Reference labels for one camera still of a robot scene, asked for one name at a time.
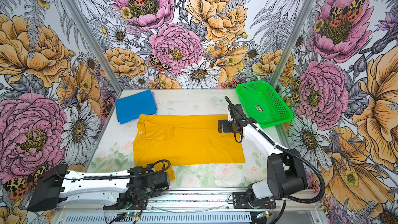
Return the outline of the yellow t shirt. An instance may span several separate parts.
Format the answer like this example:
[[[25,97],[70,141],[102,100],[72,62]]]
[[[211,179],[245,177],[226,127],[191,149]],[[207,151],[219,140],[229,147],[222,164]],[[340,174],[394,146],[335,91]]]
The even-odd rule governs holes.
[[[133,142],[134,163],[146,167],[168,160],[173,167],[244,163],[242,145],[233,133],[220,133],[227,115],[140,115]]]

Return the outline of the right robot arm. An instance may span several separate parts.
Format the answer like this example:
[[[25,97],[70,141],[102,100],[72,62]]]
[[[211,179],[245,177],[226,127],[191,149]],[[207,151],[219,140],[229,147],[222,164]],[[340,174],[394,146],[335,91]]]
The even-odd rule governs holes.
[[[253,118],[246,117],[240,104],[229,104],[228,110],[228,119],[218,121],[219,132],[240,135],[239,143],[243,140],[253,143],[267,158],[266,179],[248,186],[248,203],[258,207],[266,201],[283,198],[304,204],[314,203],[313,199],[292,196],[308,188],[298,152],[275,142]]]

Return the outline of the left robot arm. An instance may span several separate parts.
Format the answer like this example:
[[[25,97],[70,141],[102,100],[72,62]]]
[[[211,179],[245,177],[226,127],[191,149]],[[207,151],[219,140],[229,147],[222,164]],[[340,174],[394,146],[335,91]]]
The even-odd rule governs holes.
[[[83,173],[60,164],[38,178],[27,207],[30,212],[71,204],[97,204],[104,210],[146,208],[146,201],[170,187],[169,166],[154,164],[108,173]]]

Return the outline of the green plastic basket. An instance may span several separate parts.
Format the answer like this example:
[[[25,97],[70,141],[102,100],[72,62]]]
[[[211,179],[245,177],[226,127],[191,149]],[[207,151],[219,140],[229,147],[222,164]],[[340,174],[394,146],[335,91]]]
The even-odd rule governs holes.
[[[249,117],[262,128],[287,123],[293,112],[283,98],[267,82],[257,80],[236,87],[239,101]]]

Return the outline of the green circuit board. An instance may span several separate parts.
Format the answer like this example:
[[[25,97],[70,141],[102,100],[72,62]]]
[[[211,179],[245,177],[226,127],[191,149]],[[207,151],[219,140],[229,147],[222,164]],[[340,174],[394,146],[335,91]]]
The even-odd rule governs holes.
[[[117,217],[122,220],[131,221],[137,218],[140,214],[141,212],[127,212],[127,213],[120,213],[117,215]]]

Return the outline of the folded blue t shirt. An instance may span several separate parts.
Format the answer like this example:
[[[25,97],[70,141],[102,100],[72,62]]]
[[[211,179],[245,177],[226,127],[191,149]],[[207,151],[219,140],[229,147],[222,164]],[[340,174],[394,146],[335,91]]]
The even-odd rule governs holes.
[[[137,119],[140,115],[156,113],[157,106],[150,90],[116,100],[116,114],[120,124]]]

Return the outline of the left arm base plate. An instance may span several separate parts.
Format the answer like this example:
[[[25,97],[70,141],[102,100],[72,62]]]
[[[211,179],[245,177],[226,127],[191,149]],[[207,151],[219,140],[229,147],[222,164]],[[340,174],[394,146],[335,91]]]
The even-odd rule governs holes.
[[[148,204],[148,199],[139,198],[136,195],[128,193],[120,194],[116,203],[110,206],[103,206],[106,211],[127,211],[127,210],[145,210]]]

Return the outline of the aluminium front frame rail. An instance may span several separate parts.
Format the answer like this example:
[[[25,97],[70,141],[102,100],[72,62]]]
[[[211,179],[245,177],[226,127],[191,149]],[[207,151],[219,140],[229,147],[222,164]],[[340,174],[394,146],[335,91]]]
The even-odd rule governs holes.
[[[246,188],[200,188],[200,189],[169,189],[161,193],[160,196],[148,199],[148,204],[145,211],[171,211],[173,213],[194,212],[194,211],[224,211],[234,210],[232,204],[233,192],[247,192]],[[276,208],[282,208],[283,200],[275,200]],[[72,211],[72,212],[89,212],[89,211],[106,211],[103,206],[110,206],[116,203],[102,203],[100,200],[89,202],[87,197],[80,195],[72,199],[72,202],[65,200],[58,204],[58,211]],[[253,210],[257,209],[235,209],[235,210]]]

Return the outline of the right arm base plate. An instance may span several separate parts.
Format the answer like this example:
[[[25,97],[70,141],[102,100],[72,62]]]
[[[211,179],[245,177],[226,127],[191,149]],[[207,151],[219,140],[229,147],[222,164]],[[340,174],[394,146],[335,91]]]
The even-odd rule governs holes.
[[[232,204],[234,209],[274,209],[276,202],[270,198],[258,199],[249,192],[233,192]]]

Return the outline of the aluminium right corner post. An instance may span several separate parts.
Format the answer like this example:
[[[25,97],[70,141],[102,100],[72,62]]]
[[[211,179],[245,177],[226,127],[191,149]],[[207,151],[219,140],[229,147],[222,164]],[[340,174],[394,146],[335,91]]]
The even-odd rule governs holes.
[[[305,0],[304,1],[302,8],[297,15],[296,22],[290,32],[287,43],[286,43],[285,47],[283,48],[279,63],[277,64],[276,69],[271,77],[270,84],[272,87],[276,86],[276,83],[278,82],[280,76],[282,75],[283,69],[284,69],[285,65],[287,64],[289,57],[291,55],[294,43],[295,43],[296,39],[298,38],[298,36],[301,32],[301,29],[309,16],[309,12],[315,3],[316,3],[316,0]]]

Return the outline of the aluminium corner post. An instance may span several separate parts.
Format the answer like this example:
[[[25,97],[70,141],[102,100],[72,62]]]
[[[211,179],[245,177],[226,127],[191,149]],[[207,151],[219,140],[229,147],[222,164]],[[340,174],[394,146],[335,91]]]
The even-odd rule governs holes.
[[[75,3],[74,0],[61,0],[61,1],[64,3],[64,6],[67,9],[67,11],[70,13],[71,18],[73,19],[73,21],[76,23],[76,25],[80,29],[83,37],[85,38],[86,42],[88,43],[88,46],[90,47],[91,51],[96,56],[96,58],[98,59],[99,64],[103,68],[107,78],[109,79],[110,83],[114,87],[115,91],[117,92],[117,94],[121,94],[123,91],[123,88],[121,87],[121,84],[119,83],[116,75],[114,74],[107,59],[105,58],[105,55],[103,54],[88,23],[86,22],[85,17],[83,16],[82,12],[80,11],[80,8],[78,7],[78,5]]]
[[[291,55],[294,43],[295,43],[296,39],[298,38],[298,36],[301,32],[301,29],[309,16],[309,12],[315,3],[316,3],[316,0],[305,0],[304,1],[302,8],[297,15],[296,22],[290,32],[287,43],[286,43],[285,47],[283,48],[279,63],[277,64],[276,69],[271,77],[270,84],[272,87],[276,86],[276,83],[278,82],[280,76],[282,75],[283,69],[284,69],[285,65],[287,64],[289,57]]]

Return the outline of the aluminium left corner post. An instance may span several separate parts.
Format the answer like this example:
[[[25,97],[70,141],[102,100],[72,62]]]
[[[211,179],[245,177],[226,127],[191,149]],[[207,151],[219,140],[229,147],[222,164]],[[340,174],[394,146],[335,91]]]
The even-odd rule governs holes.
[[[74,0],[61,0],[61,1],[64,3],[64,6],[67,9],[67,11],[70,13],[71,18],[73,19],[73,21],[76,23],[76,25],[80,29],[83,37],[85,38],[86,42],[88,43],[88,46],[90,47],[91,51],[96,56],[96,58],[98,59],[99,64],[103,68],[107,78],[109,79],[110,83],[114,87],[115,91],[117,92],[117,94],[121,94],[123,91],[123,88],[121,87],[121,84],[119,83],[116,75],[114,74],[107,59],[105,58],[105,55],[103,54],[88,23],[86,22],[85,17],[83,16],[82,12],[80,11],[80,8],[78,7],[78,5],[75,3]]]

